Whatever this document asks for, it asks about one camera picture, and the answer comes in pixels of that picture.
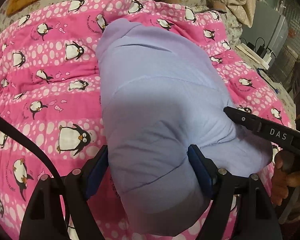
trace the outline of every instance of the penguin print blanket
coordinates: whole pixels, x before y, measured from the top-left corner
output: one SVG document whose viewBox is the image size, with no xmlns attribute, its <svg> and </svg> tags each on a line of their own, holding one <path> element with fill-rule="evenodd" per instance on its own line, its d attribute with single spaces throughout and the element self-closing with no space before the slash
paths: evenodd
<svg viewBox="0 0 300 240">
<path fill-rule="evenodd" d="M 34 141 L 61 176 L 81 168 L 106 144 L 94 51 L 104 29 L 118 18 L 191 40 L 209 55 L 240 110 L 291 126 L 274 92 L 229 47 L 217 12 L 194 14 L 152 0 L 64 1 L 22 17 L 0 34 L 0 116 Z M 0 224 L 12 239 L 18 239 L 27 203 L 45 173 L 36 156 L 0 132 Z M 260 172 L 268 192 L 272 173 L 271 164 Z M 157 238 L 129 227 L 109 170 L 89 205 L 106 239 Z M 177 239 L 194 240 L 207 212 Z M 235 216 L 234 196 L 224 239 L 231 235 Z M 76 239 L 73 226 L 69 234 Z"/>
</svg>

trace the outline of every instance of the finger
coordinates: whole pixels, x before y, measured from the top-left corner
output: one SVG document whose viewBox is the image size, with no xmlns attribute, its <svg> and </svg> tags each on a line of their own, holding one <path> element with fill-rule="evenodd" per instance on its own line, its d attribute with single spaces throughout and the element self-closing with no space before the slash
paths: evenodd
<svg viewBox="0 0 300 240">
<path fill-rule="evenodd" d="M 271 196 L 271 201 L 273 204 L 275 204 L 277 206 L 281 206 L 281 204 L 282 204 L 282 198 L 280 198 L 276 195 Z"/>
<path fill-rule="evenodd" d="M 280 198 L 287 198 L 289 195 L 289 190 L 287 187 L 273 186 L 271 189 L 271 195 L 275 195 Z"/>
<path fill-rule="evenodd" d="M 287 184 L 290 187 L 300 187 L 300 171 L 296 171 L 287 176 Z"/>
<path fill-rule="evenodd" d="M 272 186 L 287 186 L 287 173 L 283 172 L 282 170 L 275 169 L 273 176 L 271 178 Z"/>
<path fill-rule="evenodd" d="M 275 163 L 275 168 L 277 169 L 281 169 L 282 165 L 283 165 L 283 160 L 281 158 L 281 154 L 280 152 L 278 152 L 275 157 L 274 157 L 274 163 Z"/>
</svg>

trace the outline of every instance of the black device with das label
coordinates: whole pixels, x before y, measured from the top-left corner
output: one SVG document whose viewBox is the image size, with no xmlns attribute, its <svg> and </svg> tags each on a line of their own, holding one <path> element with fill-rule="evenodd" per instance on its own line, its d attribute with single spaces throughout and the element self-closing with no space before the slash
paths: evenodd
<svg viewBox="0 0 300 240">
<path fill-rule="evenodd" d="M 294 153 L 295 159 L 300 157 L 299 132 L 235 108 L 226 107 L 224 112 L 233 122 Z M 80 240 L 104 240 L 87 201 L 96 194 L 108 168 L 107 146 L 103 146 L 81 169 L 74 169 L 61 177 L 51 160 L 34 142 L 1 117 L 0 131 L 34 153 L 53 175 L 43 174 L 39 179 L 27 205 L 19 239 L 69 240 L 67 230 L 71 216 Z M 189 146 L 187 155 L 202 194 L 212 200 L 196 240 L 222 239 L 234 195 L 239 201 L 231 240 L 282 239 L 275 210 L 258 175 L 251 174 L 244 178 L 234 176 L 224 168 L 217 168 L 196 145 Z M 64 200 L 65 218 L 60 195 Z"/>
</svg>

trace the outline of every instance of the lavender fabric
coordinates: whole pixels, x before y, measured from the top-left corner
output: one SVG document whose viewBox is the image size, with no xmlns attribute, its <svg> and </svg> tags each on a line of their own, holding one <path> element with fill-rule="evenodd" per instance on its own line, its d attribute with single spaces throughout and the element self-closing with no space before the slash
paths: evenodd
<svg viewBox="0 0 300 240">
<path fill-rule="evenodd" d="M 224 114 L 230 95 L 191 41 L 118 19 L 96 55 L 109 165 L 135 232 L 175 236 L 207 208 L 187 158 L 190 144 L 238 176 L 271 161 L 270 142 Z"/>
</svg>

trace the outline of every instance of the metal bolt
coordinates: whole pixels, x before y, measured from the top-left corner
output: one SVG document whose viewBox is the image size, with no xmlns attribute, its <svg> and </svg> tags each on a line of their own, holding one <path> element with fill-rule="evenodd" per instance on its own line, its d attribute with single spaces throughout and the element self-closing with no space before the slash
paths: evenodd
<svg viewBox="0 0 300 240">
<path fill-rule="evenodd" d="M 257 174 L 251 174 L 251 179 L 258 180 L 259 176 Z"/>
<path fill-rule="evenodd" d="M 49 178 L 49 175 L 48 175 L 48 174 L 43 174 L 43 175 L 40 177 L 41 180 L 46 180 L 46 179 L 48 179 L 48 178 Z"/>
<path fill-rule="evenodd" d="M 74 169 L 73 171 L 72 171 L 72 174 L 73 175 L 79 175 L 81 173 L 81 170 L 80 169 Z"/>
<path fill-rule="evenodd" d="M 220 174 L 222 174 L 222 175 L 226 175 L 226 174 L 227 174 L 227 170 L 224 169 L 224 168 L 218 169 L 218 172 L 219 172 Z"/>
</svg>

